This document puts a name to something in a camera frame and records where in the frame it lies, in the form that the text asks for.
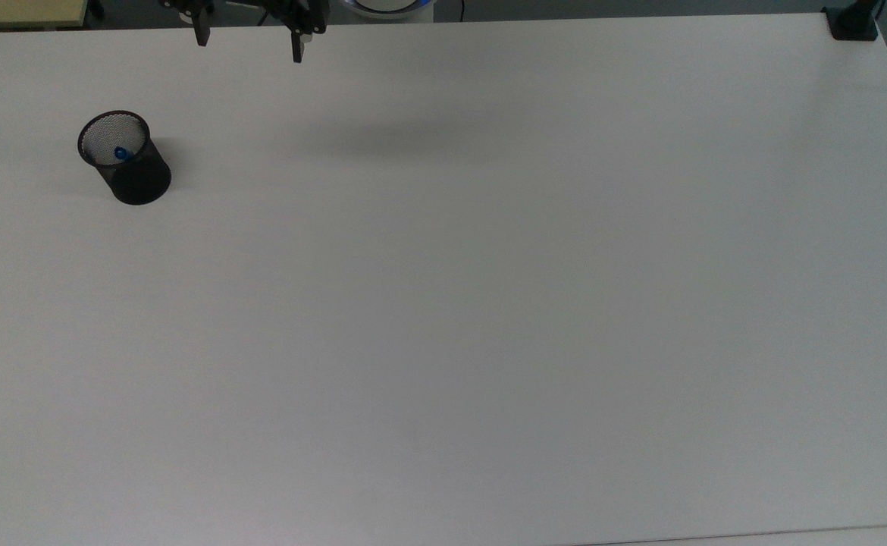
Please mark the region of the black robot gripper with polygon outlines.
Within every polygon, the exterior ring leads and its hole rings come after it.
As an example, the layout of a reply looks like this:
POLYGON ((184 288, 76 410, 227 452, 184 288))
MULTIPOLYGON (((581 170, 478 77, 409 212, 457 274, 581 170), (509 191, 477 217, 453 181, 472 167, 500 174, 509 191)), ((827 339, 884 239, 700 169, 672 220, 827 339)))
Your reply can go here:
MULTIPOLYGON (((312 41, 312 37, 326 33, 331 14, 329 1, 223 0, 222 3, 246 9, 264 9, 269 17, 279 20, 291 32, 293 61, 296 63, 302 62, 305 45, 312 41)), ((214 2, 160 0, 159 6, 176 11, 180 20, 192 27, 199 46, 208 44, 214 2)))

